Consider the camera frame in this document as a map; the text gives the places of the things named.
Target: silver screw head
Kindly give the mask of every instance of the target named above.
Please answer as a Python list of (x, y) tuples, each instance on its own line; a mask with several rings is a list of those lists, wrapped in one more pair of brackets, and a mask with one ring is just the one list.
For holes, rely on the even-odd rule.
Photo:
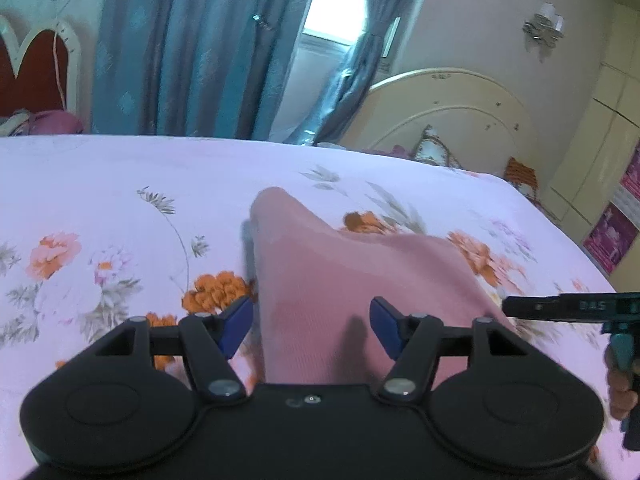
[(396, 377), (385, 383), (385, 390), (397, 396), (407, 396), (415, 390), (415, 383), (411, 379)]
[(317, 395), (308, 395), (304, 400), (307, 404), (319, 404), (322, 401), (322, 399)]
[(216, 397), (231, 397), (240, 391), (240, 384), (232, 379), (217, 379), (209, 384), (209, 391)]

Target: pink poster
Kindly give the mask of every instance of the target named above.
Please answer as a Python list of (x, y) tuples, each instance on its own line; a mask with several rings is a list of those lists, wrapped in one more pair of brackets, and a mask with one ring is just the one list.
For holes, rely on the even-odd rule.
[(602, 269), (611, 274), (637, 235), (638, 228), (610, 203), (583, 246)]
[(640, 200), (640, 143), (634, 150), (634, 155), (626, 168), (625, 174), (622, 176), (620, 184), (635, 196), (636, 200)]

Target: bright window pane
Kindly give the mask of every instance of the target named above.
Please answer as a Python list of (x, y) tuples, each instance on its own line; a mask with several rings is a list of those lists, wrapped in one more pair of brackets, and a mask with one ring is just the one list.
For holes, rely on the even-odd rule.
[(341, 43), (353, 43), (364, 26), (364, 0), (313, 0), (305, 32)]

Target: gray curtain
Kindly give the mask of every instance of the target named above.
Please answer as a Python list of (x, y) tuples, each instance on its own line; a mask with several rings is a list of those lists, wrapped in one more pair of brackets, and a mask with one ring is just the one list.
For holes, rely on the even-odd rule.
[(266, 140), (311, 0), (105, 0), (92, 129)]
[(342, 137), (376, 75), (386, 31), (412, 1), (366, 0), (363, 34), (350, 48), (309, 115), (287, 137), (287, 144), (336, 142)]

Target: headboard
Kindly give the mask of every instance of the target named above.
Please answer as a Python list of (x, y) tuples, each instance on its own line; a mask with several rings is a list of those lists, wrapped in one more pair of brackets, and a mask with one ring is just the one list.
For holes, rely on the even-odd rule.
[(53, 59), (56, 26), (60, 87), (66, 110), (78, 113), (80, 43), (71, 26), (43, 23), (33, 27), (20, 44), (9, 20), (0, 14), (0, 116), (10, 116), (20, 108), (31, 112), (62, 109)]
[(524, 106), (493, 79), (460, 68), (415, 70), (373, 85), (340, 144), (411, 150), (428, 125), (466, 170), (502, 176), (510, 156), (540, 167)]

